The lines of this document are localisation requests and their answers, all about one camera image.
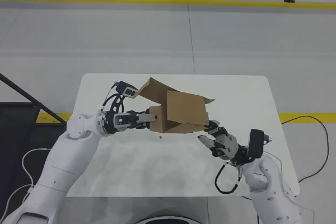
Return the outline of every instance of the cable connector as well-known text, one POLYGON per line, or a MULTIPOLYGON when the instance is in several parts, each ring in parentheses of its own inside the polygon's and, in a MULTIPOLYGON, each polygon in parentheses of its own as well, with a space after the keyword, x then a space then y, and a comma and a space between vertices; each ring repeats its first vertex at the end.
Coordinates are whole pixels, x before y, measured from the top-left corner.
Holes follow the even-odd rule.
POLYGON ((237 169, 237 177, 238 177, 238 178, 241 178, 241 177, 242 177, 242 168, 241 168, 241 167, 239 167, 239 168, 237 169))
POLYGON ((266 141, 267 143, 272 142, 273 139, 271 137, 269 137, 267 134, 264 134, 264 141, 266 141))
POLYGON ((32 187, 28 188, 27 192, 28 192, 28 193, 31 193, 31 192, 34 190, 34 187, 35 187, 35 186, 32 186, 32 187))

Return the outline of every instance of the black cable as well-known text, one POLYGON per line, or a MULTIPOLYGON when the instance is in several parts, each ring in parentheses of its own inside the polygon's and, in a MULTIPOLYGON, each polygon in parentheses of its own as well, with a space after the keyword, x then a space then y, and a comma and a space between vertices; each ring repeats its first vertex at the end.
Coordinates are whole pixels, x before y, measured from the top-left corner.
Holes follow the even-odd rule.
POLYGON ((245 199, 247 199, 247 200, 251 200, 251 198, 248 198, 248 197, 246 197, 246 196, 242 196, 243 198, 245 198, 245 199))
POLYGON ((118 96, 118 94, 113 94, 112 96, 108 97, 108 98, 104 101, 104 103, 102 104, 102 106, 106 106, 107 102, 108 102, 110 99, 112 99, 113 97, 115 97, 115 96, 118 96))
POLYGON ((235 184, 235 186, 233 187, 233 189, 231 189, 231 190, 228 191, 228 192, 224 192, 224 191, 222 191, 222 190, 218 187, 217 182, 218 182, 218 178, 219 178, 219 176, 220 176, 220 174, 222 173, 222 171, 223 171, 224 168, 225 168, 225 164, 222 165, 222 167, 220 168, 220 170, 219 170, 217 176, 215 177, 214 185, 215 185, 215 187, 217 188, 217 190, 218 190, 220 193, 222 193, 222 194, 231 194, 231 193, 233 193, 233 192, 236 190, 236 188, 238 187, 241 177, 238 176, 238 178, 237 178, 237 183, 235 184))
POLYGON ((325 159, 324 164, 322 165, 322 167, 321 167, 317 172, 315 172, 315 173, 313 173, 313 174, 311 174, 311 175, 309 175, 309 176, 306 176, 306 177, 304 177, 304 178, 302 178, 301 180, 298 181, 299 183, 301 183, 303 180, 306 180, 307 178, 310 178, 310 177, 315 176, 316 174, 318 174, 318 173, 325 167, 325 165, 326 165, 326 163, 327 163, 327 160, 329 159, 329 154, 330 154, 330 144, 329 144, 329 134, 328 134, 328 132, 327 132, 327 129, 326 129, 324 123, 322 123, 319 119, 317 119, 317 118, 315 118, 315 117, 313 117, 313 116, 308 116, 308 115, 298 116, 298 117, 296 117, 296 118, 287 120, 286 122, 283 122, 283 123, 281 123, 281 124, 286 124, 286 123, 288 123, 288 122, 291 122, 291 121, 296 120, 296 119, 299 119, 299 118, 312 118, 312 119, 317 120, 317 121, 323 126, 323 128, 324 128, 324 130, 325 130, 325 134, 326 134, 326 144, 327 144, 327 155, 326 155, 326 159, 325 159))
POLYGON ((125 98, 125 96, 122 96, 121 98, 119 98, 119 102, 120 102, 120 107, 122 107, 122 110, 121 110, 121 113, 123 113, 124 112, 124 105, 123 105, 123 100, 124 100, 124 98, 125 98))

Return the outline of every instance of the black metal rod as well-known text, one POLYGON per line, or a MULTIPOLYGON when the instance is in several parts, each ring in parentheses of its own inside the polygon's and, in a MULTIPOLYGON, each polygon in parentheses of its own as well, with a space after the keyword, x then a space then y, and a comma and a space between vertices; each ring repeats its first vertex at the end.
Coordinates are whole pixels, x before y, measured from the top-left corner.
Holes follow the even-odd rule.
POLYGON ((41 109, 43 109, 48 114, 50 114, 51 116, 53 116, 59 122, 61 122, 62 124, 66 124, 66 122, 62 118, 60 118, 57 114, 55 114, 52 110, 48 109, 45 105, 43 105, 37 99, 33 98, 30 94, 28 94, 27 92, 25 92, 25 90, 23 90, 22 88, 18 87, 15 83, 13 83, 11 80, 9 80, 8 78, 6 78, 1 73, 0 73, 0 80, 3 83, 7 84, 9 87, 13 88, 16 92, 20 93, 23 97, 27 98, 28 100, 30 100, 34 104, 38 105, 41 109))

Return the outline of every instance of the box flap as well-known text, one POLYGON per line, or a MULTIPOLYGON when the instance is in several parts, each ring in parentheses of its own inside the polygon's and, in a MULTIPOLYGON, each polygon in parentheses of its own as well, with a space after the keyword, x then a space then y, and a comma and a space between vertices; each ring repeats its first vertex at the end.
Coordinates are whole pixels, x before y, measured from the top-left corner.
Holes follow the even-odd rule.
POLYGON ((203 97, 204 98, 204 102, 205 102, 205 104, 210 104, 211 102, 213 102, 213 101, 215 101, 215 99, 208 99, 208 98, 205 98, 205 97, 203 97))
POLYGON ((167 118, 181 124, 208 125, 209 117, 203 96, 185 92, 167 92, 167 118))
POLYGON ((166 104, 167 91, 176 91, 175 89, 164 85, 163 83, 149 78, 149 80, 138 90, 137 95, 152 100, 158 104, 166 104))

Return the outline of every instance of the floor seam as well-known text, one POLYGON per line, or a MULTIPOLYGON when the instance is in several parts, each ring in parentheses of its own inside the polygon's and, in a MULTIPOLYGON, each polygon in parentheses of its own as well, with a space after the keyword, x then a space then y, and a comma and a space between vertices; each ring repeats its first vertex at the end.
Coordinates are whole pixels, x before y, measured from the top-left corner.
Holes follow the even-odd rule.
POLYGON ((7 34, 10 32, 11 28, 13 27, 13 24, 15 23, 15 21, 16 21, 18 15, 20 14, 20 12, 21 12, 21 9, 18 10, 18 13, 17 13, 17 15, 15 16, 15 18, 13 19, 10 28, 9 28, 9 29, 7 30, 7 32, 5 33, 4 38, 2 39, 2 41, 1 41, 1 43, 0 43, 0 48, 1 48, 1 45, 2 45, 2 44, 4 43, 4 41, 5 41, 5 38, 6 38, 7 34))
POLYGON ((192 44, 192 57, 193 57, 193 70, 195 74, 195 63, 194 63, 194 52, 193 52, 193 40, 192 40, 192 27, 190 26, 190 14, 189 14, 189 5, 188 7, 188 19, 189 19, 189 30, 190 30, 190 43, 192 44))
POLYGON ((209 217, 209 205, 208 205, 208 197, 206 197, 206 200, 207 200, 208 224, 210 224, 210 222, 211 222, 211 219, 210 219, 210 217, 209 217))

